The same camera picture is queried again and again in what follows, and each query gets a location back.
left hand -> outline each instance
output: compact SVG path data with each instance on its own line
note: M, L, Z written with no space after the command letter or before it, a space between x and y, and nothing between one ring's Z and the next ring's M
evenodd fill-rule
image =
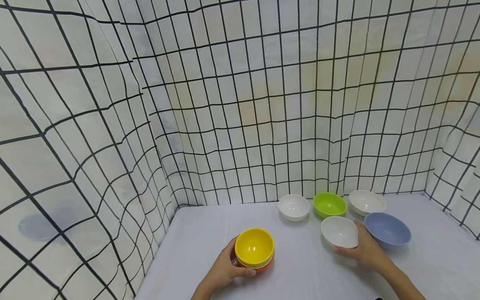
M237 237L234 237L220 252L212 268L205 276L204 281L207 281L215 289L223 288L232 282L235 277L252 277L257 274L254 269L237 267L232 264L232 260L236 257L234 248Z
M252 277L257 274L254 269L237 267L232 264L232 260L236 257L234 248L237 237L234 237L220 252L212 268L195 290L193 300L210 299L217 289L223 288L235 277Z

bowl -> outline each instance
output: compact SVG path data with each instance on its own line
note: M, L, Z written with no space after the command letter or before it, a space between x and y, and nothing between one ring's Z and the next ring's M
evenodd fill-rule
M300 195L286 195L278 202L282 215L290 221L304 219L310 211L310 203Z
M238 260L250 268L267 264L273 253L272 236L260 228L247 229L238 236L235 242L235 254Z
M316 195L313 199L313 206L319 216L328 218L329 216L339 216L347 210L347 203L339 195L323 192Z
M373 192L357 190L353 191L348 198L353 210L360 216L381 213L387 208L385 200Z
M272 264L274 256L275 256L275 253L272 255L272 257L270 258L270 260L267 262L266 265L258 267L258 268L252 268L252 267L246 266L240 260L239 260L239 263L240 263L241 267L254 269L257 273L261 273L261 272L265 271L266 269L268 269L268 267Z
M357 226L342 216L331 216L323 220L322 235L332 247L355 248L359 245Z
M365 217L365 227L384 249L396 249L406 245L412 238L410 229L394 216L371 213Z

grid-patterned wall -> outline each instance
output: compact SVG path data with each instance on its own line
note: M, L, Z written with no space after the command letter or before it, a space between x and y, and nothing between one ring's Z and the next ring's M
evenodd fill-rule
M479 14L0 0L0 299L131 299L181 205L425 192L479 239Z

green bowl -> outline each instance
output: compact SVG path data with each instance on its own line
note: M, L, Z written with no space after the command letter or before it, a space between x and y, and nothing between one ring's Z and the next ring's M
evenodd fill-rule
M339 216L346 212L347 203L337 194L322 192L313 199L313 206L318 215L322 218L329 216Z

forearm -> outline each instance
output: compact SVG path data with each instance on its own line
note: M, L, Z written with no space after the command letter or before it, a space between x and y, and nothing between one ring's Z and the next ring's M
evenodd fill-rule
M202 280L197 286L195 293L192 296L192 300L210 300L215 289L207 281Z
M385 278L400 300L425 300L410 278L393 262L389 262L378 273Z

